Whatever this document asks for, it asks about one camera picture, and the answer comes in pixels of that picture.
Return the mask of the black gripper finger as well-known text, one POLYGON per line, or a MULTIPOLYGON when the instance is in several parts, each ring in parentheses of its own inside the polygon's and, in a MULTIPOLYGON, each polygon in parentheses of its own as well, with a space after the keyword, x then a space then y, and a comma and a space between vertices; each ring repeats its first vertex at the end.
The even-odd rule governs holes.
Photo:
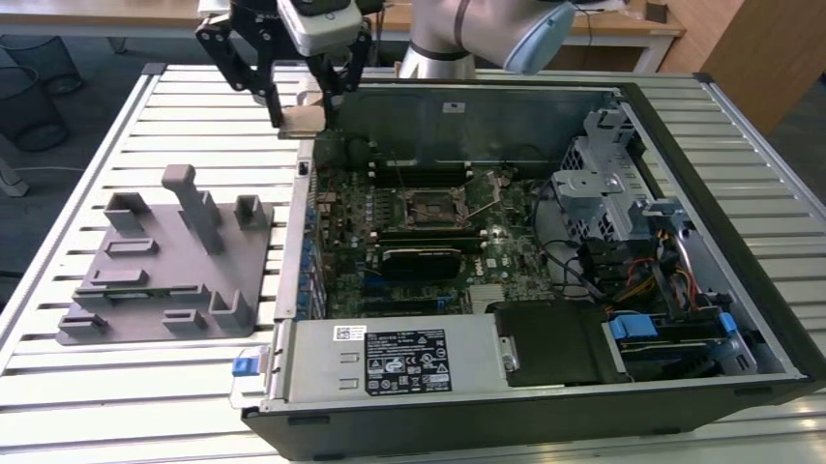
POLYGON ((336 127, 344 94, 355 92, 359 88, 364 66, 369 59, 372 42, 371 29, 361 28, 355 42, 347 47, 349 59, 339 71, 335 69, 325 53, 305 58, 305 65, 321 91, 325 131, 331 131, 336 127))
POLYGON ((272 64, 276 40, 283 36, 283 24, 276 3, 231 2, 225 14, 213 14, 201 20, 195 36, 229 87, 237 92, 251 92, 267 108, 272 127, 279 128, 283 110, 272 64), (232 33, 256 51, 253 68, 231 41, 232 33))

